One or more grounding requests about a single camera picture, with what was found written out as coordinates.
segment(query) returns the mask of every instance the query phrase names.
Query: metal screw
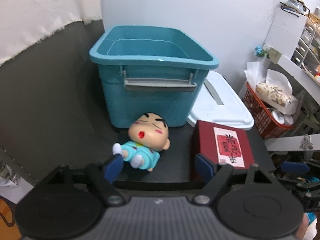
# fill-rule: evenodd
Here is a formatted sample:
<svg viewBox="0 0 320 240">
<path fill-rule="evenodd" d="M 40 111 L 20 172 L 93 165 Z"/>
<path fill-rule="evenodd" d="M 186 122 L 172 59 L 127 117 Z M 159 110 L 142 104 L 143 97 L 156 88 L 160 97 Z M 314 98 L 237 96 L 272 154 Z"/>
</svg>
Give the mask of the metal screw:
<svg viewBox="0 0 320 240">
<path fill-rule="evenodd" d="M 208 196 L 205 196 L 205 195 L 199 195 L 199 196 L 196 196 L 194 198 L 194 201 L 197 204 L 206 205 L 206 204 L 208 204 L 210 202 L 210 198 Z"/>
<path fill-rule="evenodd" d="M 110 196 L 108 198 L 108 202 L 111 204 L 111 205 L 118 205 L 122 202 L 122 197 L 120 196 L 117 196 L 117 195 L 113 195 L 113 196 Z"/>
</svg>

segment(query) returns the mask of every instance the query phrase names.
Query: red open mouth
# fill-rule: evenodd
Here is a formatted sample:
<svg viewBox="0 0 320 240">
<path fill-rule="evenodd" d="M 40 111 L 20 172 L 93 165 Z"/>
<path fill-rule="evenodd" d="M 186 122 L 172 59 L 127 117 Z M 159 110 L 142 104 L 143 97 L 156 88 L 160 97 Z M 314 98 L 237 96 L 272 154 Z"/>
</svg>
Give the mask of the red open mouth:
<svg viewBox="0 0 320 240">
<path fill-rule="evenodd" d="M 142 138 L 144 137 L 144 132 L 143 132 L 143 131 L 140 131 L 140 132 L 138 133 L 138 137 L 139 137 L 139 139 L 142 139 Z"/>
</svg>

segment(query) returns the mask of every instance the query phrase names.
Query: doll foot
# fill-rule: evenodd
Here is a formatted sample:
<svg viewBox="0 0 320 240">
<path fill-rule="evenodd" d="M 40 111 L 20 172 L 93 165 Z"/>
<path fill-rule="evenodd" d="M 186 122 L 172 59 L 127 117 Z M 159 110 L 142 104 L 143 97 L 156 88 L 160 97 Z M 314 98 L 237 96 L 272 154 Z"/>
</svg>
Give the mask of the doll foot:
<svg viewBox="0 0 320 240">
<path fill-rule="evenodd" d="M 122 155 L 122 149 L 120 143 L 115 143 L 112 147 L 112 154 L 121 154 Z"/>
<path fill-rule="evenodd" d="M 135 157 L 133 157 L 131 162 L 130 162 L 131 167 L 135 168 L 135 169 L 141 167 L 143 165 L 143 163 L 144 163 L 144 160 L 143 160 L 143 157 L 140 154 L 138 154 Z"/>
</svg>

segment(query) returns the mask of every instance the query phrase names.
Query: sticker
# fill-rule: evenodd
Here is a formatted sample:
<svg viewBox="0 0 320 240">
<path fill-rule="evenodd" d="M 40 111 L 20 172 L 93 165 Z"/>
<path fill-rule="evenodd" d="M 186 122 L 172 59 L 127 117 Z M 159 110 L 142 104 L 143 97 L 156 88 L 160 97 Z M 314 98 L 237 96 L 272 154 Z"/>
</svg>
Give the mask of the sticker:
<svg viewBox="0 0 320 240">
<path fill-rule="evenodd" d="M 219 163 L 244 168 L 238 135 L 235 131 L 214 127 Z"/>
</svg>

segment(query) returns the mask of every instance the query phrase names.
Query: black round disc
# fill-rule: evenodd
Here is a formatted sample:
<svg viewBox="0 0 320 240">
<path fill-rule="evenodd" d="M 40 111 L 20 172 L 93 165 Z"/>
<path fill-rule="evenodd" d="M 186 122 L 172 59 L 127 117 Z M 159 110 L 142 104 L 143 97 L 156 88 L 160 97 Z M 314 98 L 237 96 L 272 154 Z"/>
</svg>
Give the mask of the black round disc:
<svg viewBox="0 0 320 240">
<path fill-rule="evenodd" d="M 64 184 L 48 184 L 31 191 L 17 205 L 21 232 L 36 239 L 70 239 L 97 221 L 100 202 L 88 192 Z"/>
<path fill-rule="evenodd" d="M 235 233 L 254 239 L 277 239 L 295 233 L 304 211 L 301 203 L 288 193 L 237 190 L 220 199 L 217 212 Z"/>
</svg>

